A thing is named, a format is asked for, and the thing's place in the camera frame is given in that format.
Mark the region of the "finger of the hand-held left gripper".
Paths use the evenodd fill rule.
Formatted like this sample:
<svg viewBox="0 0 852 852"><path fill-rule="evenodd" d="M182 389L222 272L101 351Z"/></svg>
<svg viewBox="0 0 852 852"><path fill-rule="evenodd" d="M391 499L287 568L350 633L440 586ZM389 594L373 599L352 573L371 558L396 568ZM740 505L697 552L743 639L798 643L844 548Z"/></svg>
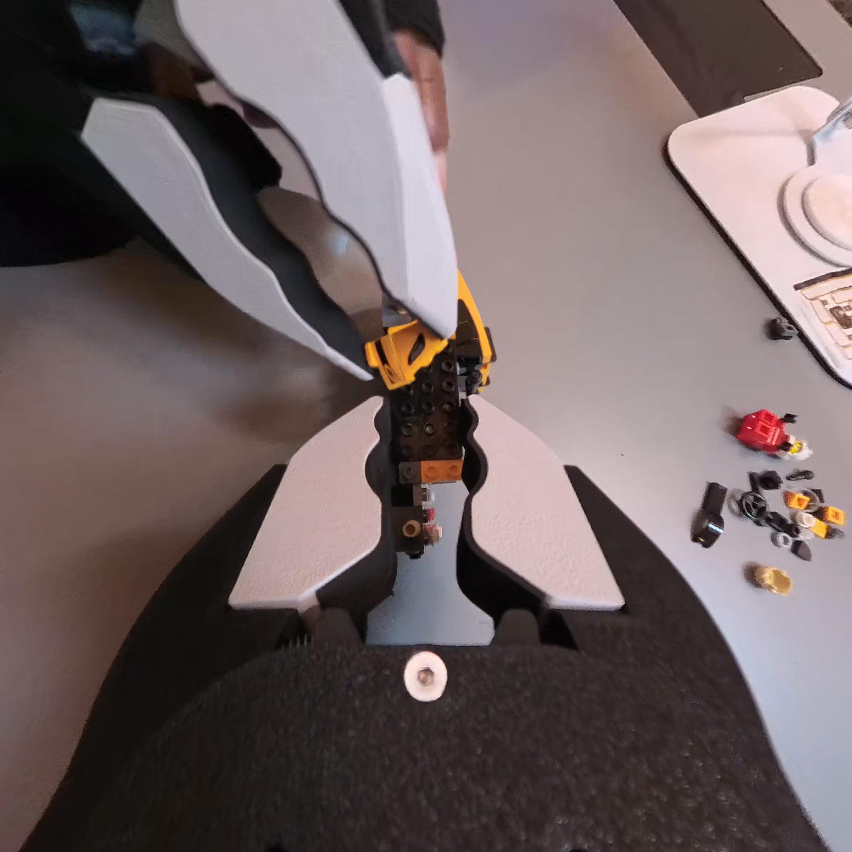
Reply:
<svg viewBox="0 0 852 852"><path fill-rule="evenodd" d="M372 379L356 328L190 104L98 96L81 139L212 290L351 376Z"/></svg>
<svg viewBox="0 0 852 852"><path fill-rule="evenodd" d="M371 260L391 304L443 338L457 326L453 229L414 83L376 2L178 1L213 80Z"/></svg>

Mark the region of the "pile of small lego parts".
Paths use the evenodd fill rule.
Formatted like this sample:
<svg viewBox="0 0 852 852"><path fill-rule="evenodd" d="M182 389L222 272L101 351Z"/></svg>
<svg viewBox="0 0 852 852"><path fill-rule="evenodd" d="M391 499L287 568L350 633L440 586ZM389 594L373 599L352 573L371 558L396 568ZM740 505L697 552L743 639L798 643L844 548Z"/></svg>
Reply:
<svg viewBox="0 0 852 852"><path fill-rule="evenodd" d="M850 537L849 515L831 505L814 480L809 469L750 472L746 486L733 489L725 505L735 517L766 531L775 548L811 562L819 543Z"/></svg>

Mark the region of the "yellow lego car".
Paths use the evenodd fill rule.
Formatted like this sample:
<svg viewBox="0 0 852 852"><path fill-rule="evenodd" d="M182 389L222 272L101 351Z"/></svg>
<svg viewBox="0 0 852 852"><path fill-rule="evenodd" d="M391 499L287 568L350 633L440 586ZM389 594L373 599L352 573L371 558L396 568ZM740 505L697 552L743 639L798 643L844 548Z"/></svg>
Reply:
<svg viewBox="0 0 852 852"><path fill-rule="evenodd" d="M391 527L398 554L412 559L438 544L434 486L463 474L463 400L490 382L496 349L462 273L453 335L419 320L388 319L365 345L367 364L389 393Z"/></svg>

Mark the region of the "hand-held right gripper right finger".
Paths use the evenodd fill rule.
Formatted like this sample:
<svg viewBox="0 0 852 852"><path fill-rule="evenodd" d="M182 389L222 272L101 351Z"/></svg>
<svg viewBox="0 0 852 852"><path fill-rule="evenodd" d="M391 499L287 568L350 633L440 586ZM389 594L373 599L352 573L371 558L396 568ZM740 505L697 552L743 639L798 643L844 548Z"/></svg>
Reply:
<svg viewBox="0 0 852 852"><path fill-rule="evenodd" d="M559 456L481 396L463 404L457 580L484 612L617 612L623 594Z"/></svg>

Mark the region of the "person's left forearm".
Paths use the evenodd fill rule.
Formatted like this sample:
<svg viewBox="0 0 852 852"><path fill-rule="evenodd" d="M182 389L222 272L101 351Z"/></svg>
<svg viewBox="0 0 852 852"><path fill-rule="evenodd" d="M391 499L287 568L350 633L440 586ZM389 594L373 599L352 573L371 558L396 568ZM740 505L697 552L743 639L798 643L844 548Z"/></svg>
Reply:
<svg viewBox="0 0 852 852"><path fill-rule="evenodd" d="M437 1L383 1L389 29L410 32L442 57L445 32Z"/></svg>

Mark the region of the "person's left hand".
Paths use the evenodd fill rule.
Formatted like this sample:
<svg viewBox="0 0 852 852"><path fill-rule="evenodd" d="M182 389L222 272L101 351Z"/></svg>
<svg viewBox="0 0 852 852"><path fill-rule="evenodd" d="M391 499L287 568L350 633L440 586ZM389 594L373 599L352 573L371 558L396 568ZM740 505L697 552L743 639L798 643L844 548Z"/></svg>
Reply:
<svg viewBox="0 0 852 852"><path fill-rule="evenodd" d="M446 193L450 128L442 57L425 37L413 30L397 30L394 39L417 88L435 169Z"/></svg>

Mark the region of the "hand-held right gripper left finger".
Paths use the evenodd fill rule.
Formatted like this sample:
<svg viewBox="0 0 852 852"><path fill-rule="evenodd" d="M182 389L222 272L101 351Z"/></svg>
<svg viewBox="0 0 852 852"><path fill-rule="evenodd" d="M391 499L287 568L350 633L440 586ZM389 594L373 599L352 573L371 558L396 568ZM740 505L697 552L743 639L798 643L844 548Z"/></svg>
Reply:
<svg viewBox="0 0 852 852"><path fill-rule="evenodd" d="M397 574L392 479L389 400L372 396L294 454L230 607L371 612Z"/></svg>

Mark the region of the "black lego wrench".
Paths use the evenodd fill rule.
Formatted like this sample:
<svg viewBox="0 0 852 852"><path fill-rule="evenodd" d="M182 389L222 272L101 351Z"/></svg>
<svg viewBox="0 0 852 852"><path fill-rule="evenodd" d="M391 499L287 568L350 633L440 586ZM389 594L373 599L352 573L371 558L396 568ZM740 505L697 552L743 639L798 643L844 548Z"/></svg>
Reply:
<svg viewBox="0 0 852 852"><path fill-rule="evenodd" d="M707 483L701 505L694 514L690 526L690 538L702 548L711 548L724 532L722 513L729 491L718 482Z"/></svg>

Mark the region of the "tan lego hair piece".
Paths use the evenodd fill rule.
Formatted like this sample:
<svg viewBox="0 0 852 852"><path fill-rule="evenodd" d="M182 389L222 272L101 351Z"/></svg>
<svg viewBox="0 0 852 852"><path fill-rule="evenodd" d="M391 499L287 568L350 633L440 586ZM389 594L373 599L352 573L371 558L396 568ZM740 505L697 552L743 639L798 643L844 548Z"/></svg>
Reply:
<svg viewBox="0 0 852 852"><path fill-rule="evenodd" d="M793 590L793 579L785 571L750 562L744 566L745 579L754 588L779 596L789 596Z"/></svg>

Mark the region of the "lego sticker sheet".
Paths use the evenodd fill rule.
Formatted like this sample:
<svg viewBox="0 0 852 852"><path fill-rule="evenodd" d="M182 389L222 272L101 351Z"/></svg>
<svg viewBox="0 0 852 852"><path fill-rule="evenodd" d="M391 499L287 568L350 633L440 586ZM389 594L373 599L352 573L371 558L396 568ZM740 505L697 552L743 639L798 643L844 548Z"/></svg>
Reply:
<svg viewBox="0 0 852 852"><path fill-rule="evenodd" d="M794 287L816 339L840 364L851 361L851 270L831 272Z"/></svg>

